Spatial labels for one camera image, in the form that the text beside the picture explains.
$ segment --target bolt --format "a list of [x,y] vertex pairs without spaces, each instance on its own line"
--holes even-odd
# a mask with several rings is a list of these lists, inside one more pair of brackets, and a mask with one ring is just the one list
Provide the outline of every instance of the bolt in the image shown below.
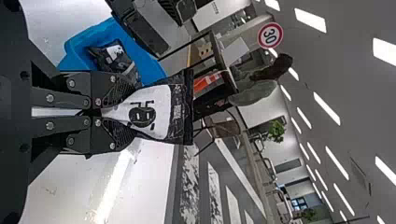
[[67,139],[67,145],[73,146],[74,145],[74,138]]
[[90,125],[90,121],[89,121],[88,119],[84,119],[84,125],[85,125],[85,126]]
[[97,119],[97,120],[95,121],[95,125],[96,125],[96,127],[100,127],[100,126],[102,125],[102,121],[100,121],[99,119]]
[[29,146],[28,144],[23,144],[23,145],[21,145],[21,147],[20,147],[20,152],[21,152],[21,153],[26,153],[26,152],[29,151],[29,149],[30,149],[30,146]]
[[47,130],[52,131],[55,128],[55,124],[53,124],[53,122],[48,122],[46,124],[46,128]]
[[74,88],[75,86],[76,86],[76,82],[72,79],[72,80],[70,80],[69,81],[69,86],[71,87],[71,88]]
[[54,100],[54,97],[53,97],[52,94],[48,94],[48,95],[46,96],[46,99],[47,99],[47,102],[48,102],[48,103],[52,103],[53,100]]
[[102,101],[101,101],[101,99],[96,98],[95,103],[96,103],[96,105],[101,105],[101,104],[102,104]]

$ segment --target black and white bag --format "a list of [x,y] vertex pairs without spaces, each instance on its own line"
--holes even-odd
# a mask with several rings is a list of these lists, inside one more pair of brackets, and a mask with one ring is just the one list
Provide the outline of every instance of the black and white bag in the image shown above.
[[99,71],[121,73],[132,80],[136,89],[142,87],[136,64],[118,39],[102,47],[87,47],[87,51],[93,57]]
[[182,71],[135,91],[117,106],[102,109],[102,117],[136,130],[136,137],[192,145],[192,97],[192,71]]

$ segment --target window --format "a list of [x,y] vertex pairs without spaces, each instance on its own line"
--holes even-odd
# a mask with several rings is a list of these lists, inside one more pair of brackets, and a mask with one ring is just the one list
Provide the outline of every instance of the window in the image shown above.
[[291,200],[291,205],[293,206],[295,211],[300,211],[308,208],[304,197]]
[[275,170],[276,170],[277,174],[280,174],[280,173],[287,172],[289,170],[298,168],[300,166],[301,166],[300,159],[295,159],[295,160],[287,161],[285,163],[275,166]]

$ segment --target red circle sign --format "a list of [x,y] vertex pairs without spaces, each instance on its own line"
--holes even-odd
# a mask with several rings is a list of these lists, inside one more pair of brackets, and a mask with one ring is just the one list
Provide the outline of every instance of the red circle sign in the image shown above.
[[276,22],[265,24],[259,31],[258,42],[264,49],[273,49],[280,44],[283,39],[283,29]]

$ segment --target person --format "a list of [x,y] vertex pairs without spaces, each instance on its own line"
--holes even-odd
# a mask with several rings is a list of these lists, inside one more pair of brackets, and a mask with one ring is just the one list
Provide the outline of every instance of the person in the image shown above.
[[229,96],[217,105],[229,102],[234,106],[253,105],[271,95],[277,86],[277,81],[293,64],[293,58],[288,54],[279,54],[274,63],[262,70],[241,72],[234,66],[230,67],[239,93]]
[[254,72],[241,72],[235,66],[230,70],[234,76],[237,94],[221,100],[215,93],[207,93],[205,97],[194,100],[194,120],[224,111],[232,106],[253,105],[261,99],[271,95],[277,85],[277,81],[282,77],[293,64],[293,58],[288,54],[281,53],[274,63],[262,70]]

